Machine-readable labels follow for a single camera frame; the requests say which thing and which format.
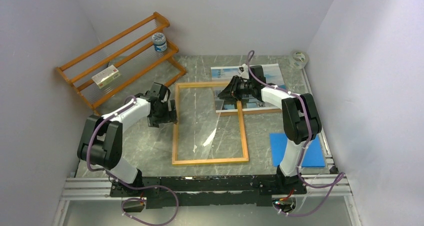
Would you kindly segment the printed building photo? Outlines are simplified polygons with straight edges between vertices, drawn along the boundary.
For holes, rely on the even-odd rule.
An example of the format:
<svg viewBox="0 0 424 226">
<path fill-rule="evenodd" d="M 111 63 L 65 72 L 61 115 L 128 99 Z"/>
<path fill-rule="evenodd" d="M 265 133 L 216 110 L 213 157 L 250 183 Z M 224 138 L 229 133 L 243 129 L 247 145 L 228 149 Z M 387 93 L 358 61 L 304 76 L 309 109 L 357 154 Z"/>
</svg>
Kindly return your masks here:
<svg viewBox="0 0 424 226">
<path fill-rule="evenodd" d="M 280 67 L 277 63 L 275 64 L 262 64 L 263 74 L 268 84 L 277 84 L 281 88 L 286 88 L 283 75 L 280 71 Z M 244 72 L 242 66 L 224 66 L 224 67 L 212 67 L 211 68 L 211 79 L 213 81 L 230 81 L 233 76 L 240 76 Z M 215 98 L 215 109 L 217 113 L 224 114 L 226 112 L 236 112 L 237 103 L 232 100 L 221 100 L 218 98 L 218 94 L 223 90 L 223 87 L 214 87 L 214 98 Z M 277 109 L 276 106 L 261 102 L 251 95 L 245 95 L 241 100 L 243 112 L 248 111 L 260 111 Z"/>
</svg>

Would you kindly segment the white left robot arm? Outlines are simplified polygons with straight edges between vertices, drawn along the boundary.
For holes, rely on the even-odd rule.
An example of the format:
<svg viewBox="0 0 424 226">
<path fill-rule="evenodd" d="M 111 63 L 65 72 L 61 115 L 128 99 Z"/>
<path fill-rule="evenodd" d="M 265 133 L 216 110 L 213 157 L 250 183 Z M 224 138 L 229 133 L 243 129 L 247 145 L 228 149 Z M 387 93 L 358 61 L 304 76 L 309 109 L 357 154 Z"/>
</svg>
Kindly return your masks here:
<svg viewBox="0 0 424 226">
<path fill-rule="evenodd" d="M 123 133 L 143 118 L 153 128 L 177 123 L 176 102 L 170 95 L 167 86 L 154 82 L 145 93 L 128 96 L 114 111 L 89 116 L 77 149 L 77 157 L 85 161 L 88 171 L 103 171 L 122 183 L 129 195 L 139 195 L 143 173 L 123 158 Z"/>
</svg>

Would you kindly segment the clear acrylic sheet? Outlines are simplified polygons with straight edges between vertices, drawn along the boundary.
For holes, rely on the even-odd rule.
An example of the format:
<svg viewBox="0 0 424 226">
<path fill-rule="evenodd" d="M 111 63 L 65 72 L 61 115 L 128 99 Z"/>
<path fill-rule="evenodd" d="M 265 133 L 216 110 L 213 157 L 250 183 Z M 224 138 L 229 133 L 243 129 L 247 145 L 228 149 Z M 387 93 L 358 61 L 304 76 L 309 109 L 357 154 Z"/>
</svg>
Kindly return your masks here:
<svg viewBox="0 0 424 226">
<path fill-rule="evenodd" d="M 175 85 L 171 87 L 175 99 Z M 180 89 L 178 160 L 242 157 L 238 116 L 216 114 L 213 88 Z M 149 129 L 148 156 L 172 163 L 174 124 Z"/>
</svg>

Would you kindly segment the yellow wooden picture frame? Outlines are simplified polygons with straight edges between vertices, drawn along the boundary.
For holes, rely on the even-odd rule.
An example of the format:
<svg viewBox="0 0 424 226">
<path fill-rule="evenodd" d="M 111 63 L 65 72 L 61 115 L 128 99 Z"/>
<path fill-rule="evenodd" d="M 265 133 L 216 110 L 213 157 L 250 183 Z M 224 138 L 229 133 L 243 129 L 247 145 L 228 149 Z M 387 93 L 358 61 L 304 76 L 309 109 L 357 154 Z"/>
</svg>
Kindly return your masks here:
<svg viewBox="0 0 424 226">
<path fill-rule="evenodd" d="M 175 104 L 176 113 L 179 116 L 180 109 L 180 89 L 186 88 L 214 88 L 226 86 L 228 82 L 213 81 L 213 82 L 180 82 L 175 84 Z M 242 157 L 237 158 L 214 158 L 214 159 L 195 159 L 195 160 L 178 160 L 178 130 L 179 122 L 173 125 L 172 137 L 172 165 L 198 165 L 198 164 L 219 164 L 219 163 L 245 163 L 249 162 L 249 150 L 247 136 L 245 133 L 244 113 L 241 101 L 236 102 L 237 116 L 239 122 Z"/>
</svg>

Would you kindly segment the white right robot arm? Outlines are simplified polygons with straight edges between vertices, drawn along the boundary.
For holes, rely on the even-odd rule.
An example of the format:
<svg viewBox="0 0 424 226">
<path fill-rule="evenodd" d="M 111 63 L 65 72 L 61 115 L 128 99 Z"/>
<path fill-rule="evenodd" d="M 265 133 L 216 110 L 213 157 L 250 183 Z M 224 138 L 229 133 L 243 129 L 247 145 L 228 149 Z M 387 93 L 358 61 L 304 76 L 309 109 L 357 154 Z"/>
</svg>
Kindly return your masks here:
<svg viewBox="0 0 424 226">
<path fill-rule="evenodd" d="M 287 137 L 284 156 L 279 163 L 275 187 L 288 193 L 294 187 L 292 177 L 299 176 L 309 143 L 322 130 L 322 124 L 312 94 L 297 94 L 278 85 L 267 83 L 261 65 L 242 65 L 242 74 L 232 77 L 218 94 L 221 100 L 240 101 L 244 96 L 272 104 L 281 109 L 283 130 Z"/>
</svg>

